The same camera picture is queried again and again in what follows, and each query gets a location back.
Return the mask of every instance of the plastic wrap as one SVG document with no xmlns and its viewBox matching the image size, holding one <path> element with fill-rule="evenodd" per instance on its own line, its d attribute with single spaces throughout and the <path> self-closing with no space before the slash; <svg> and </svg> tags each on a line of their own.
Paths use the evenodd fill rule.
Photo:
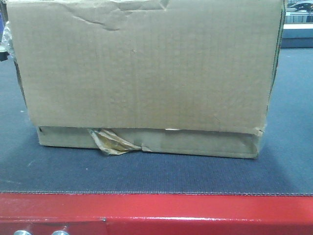
<svg viewBox="0 0 313 235">
<path fill-rule="evenodd" d="M 15 57 L 15 51 L 13 47 L 13 41 L 12 41 L 12 34 L 11 34 L 11 24 L 10 21 L 7 21 L 5 23 L 3 33 L 2 33 L 2 45 L 6 49 L 6 51 L 12 56 L 14 60 L 16 60 Z"/>
<path fill-rule="evenodd" d="M 2 32 L 3 32 L 3 28 L 4 28 L 4 26 L 3 26 L 3 23 L 2 23 L 1 6 L 0 6 L 0 33 L 1 33 L 1 35 L 2 35 Z"/>
</svg>

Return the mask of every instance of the metal bolt head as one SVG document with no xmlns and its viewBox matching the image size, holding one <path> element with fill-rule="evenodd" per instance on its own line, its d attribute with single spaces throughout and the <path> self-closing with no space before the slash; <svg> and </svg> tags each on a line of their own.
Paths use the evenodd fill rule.
<svg viewBox="0 0 313 235">
<path fill-rule="evenodd" d="M 30 232 L 25 230 L 17 230 L 14 235 L 32 235 Z"/>
<path fill-rule="evenodd" d="M 52 235 L 69 235 L 67 232 L 65 231 L 54 231 Z"/>
</svg>

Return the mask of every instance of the box flap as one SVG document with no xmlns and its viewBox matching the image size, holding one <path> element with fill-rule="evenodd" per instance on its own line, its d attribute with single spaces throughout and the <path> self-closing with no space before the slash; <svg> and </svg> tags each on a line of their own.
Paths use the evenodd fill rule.
<svg viewBox="0 0 313 235">
<path fill-rule="evenodd" d="M 257 135 L 282 9 L 282 0 L 7 1 L 35 125 Z"/>
</svg>

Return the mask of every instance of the damaged cardboard box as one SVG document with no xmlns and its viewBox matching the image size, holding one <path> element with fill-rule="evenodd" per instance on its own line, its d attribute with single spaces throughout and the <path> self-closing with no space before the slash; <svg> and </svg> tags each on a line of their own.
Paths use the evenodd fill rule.
<svg viewBox="0 0 313 235">
<path fill-rule="evenodd" d="M 255 158 L 283 0 L 7 0 L 40 144 Z"/>
</svg>

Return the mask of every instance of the red metal base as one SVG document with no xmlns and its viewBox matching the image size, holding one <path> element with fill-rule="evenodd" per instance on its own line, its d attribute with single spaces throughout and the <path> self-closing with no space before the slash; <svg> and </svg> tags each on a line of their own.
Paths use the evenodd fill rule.
<svg viewBox="0 0 313 235">
<path fill-rule="evenodd" d="M 0 235 L 312 235 L 313 197 L 0 194 Z"/>
</svg>

